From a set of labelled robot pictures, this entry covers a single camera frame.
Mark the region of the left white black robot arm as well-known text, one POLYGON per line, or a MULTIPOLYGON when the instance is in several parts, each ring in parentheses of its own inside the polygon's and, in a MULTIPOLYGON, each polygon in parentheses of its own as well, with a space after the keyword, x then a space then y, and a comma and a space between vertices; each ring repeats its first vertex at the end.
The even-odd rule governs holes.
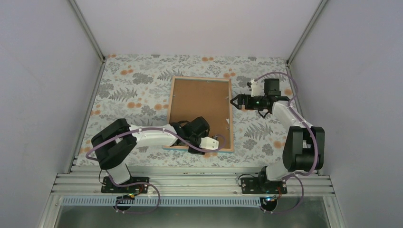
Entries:
POLYGON ((218 149, 219 142, 209 137, 210 126, 203 117, 193 121, 171 122, 163 126, 134 126, 126 119, 117 119, 91 139, 96 160, 112 177, 120 192, 132 187, 131 174, 124 160, 135 147, 187 145, 193 154, 218 149))

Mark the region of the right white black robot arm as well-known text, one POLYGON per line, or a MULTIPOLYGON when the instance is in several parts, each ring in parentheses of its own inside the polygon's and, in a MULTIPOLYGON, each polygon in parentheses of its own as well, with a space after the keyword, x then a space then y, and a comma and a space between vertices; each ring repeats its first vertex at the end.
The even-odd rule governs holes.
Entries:
POLYGON ((324 165, 325 131, 306 121, 291 106, 291 100, 282 96, 279 79, 264 79, 263 94, 258 93, 258 83, 248 83, 251 94, 239 94, 230 100, 237 109, 256 110, 265 118, 268 114, 276 117, 287 129, 282 160, 262 169, 258 179, 258 189, 270 193, 276 181, 286 181, 291 175, 308 176, 324 165))

